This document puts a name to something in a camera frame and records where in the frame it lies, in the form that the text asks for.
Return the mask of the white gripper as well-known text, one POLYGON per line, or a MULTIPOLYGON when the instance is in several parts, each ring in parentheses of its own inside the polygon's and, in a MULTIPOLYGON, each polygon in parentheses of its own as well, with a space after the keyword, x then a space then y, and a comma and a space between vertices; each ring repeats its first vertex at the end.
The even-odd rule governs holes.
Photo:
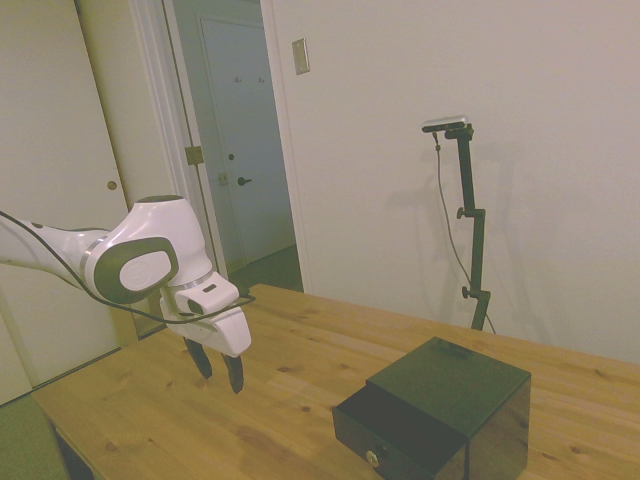
POLYGON ((239 299, 235 288, 217 293, 217 288, 176 291, 161 290, 161 311, 169 329, 184 338, 187 351, 204 379, 213 375, 204 346, 223 353, 232 391, 244 388, 244 368, 240 355, 251 345, 251 335, 244 312, 230 306, 239 299))

